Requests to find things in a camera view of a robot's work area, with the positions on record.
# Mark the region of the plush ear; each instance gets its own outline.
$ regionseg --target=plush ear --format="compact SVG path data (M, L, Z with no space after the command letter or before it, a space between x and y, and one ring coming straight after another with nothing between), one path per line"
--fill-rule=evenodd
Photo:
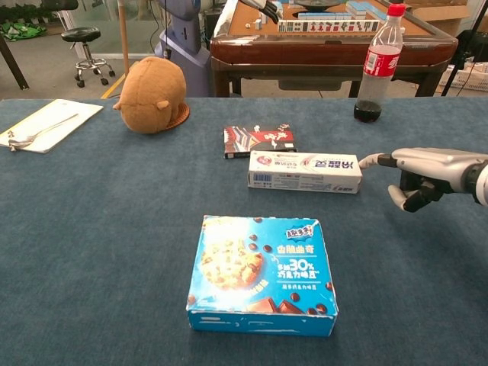
M156 103L156 107L162 111L163 109L167 108L169 106L169 102L168 101L158 101Z

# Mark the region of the blue felt surface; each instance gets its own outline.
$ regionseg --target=blue felt surface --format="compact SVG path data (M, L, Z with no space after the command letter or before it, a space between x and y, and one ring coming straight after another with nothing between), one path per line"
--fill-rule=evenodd
M358 195L252 190L222 127L291 123L300 151L487 153L485 98L188 99L190 119L130 132L106 106L46 155L0 148L0 364L485 364L488 210L448 195L418 213L364 173ZM0 130L47 101L0 102ZM340 309L329 339L199 333L185 312L204 214L319 219Z

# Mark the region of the red bottle cap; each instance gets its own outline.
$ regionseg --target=red bottle cap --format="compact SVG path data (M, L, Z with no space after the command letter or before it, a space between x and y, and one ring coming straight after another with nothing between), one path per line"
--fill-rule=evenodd
M405 14L405 4L392 4L388 8L388 15L391 17L402 17Z

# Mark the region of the coca-cola bottle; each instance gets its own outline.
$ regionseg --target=coca-cola bottle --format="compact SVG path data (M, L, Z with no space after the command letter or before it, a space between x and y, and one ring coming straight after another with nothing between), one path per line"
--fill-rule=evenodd
M358 100L354 106L354 117L362 122L374 122L381 114L381 105L403 46L400 27L403 14L404 4L390 5L387 22L370 43Z

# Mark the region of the wooden pole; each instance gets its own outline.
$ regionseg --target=wooden pole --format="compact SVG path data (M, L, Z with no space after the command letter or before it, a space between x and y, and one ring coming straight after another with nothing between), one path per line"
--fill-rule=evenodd
M120 41L122 43L122 54L124 55L124 70L127 77L129 75L129 45L127 43L124 0L117 0L117 5L119 8Z

